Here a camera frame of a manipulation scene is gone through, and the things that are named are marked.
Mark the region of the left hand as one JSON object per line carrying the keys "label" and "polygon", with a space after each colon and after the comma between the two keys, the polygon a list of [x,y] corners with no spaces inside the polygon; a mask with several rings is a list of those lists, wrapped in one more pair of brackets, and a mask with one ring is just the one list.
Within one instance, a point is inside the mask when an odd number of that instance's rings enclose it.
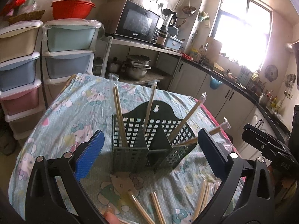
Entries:
{"label": "left hand", "polygon": [[120,220],[111,212],[110,209],[108,209],[103,216],[109,224],[121,224]]}

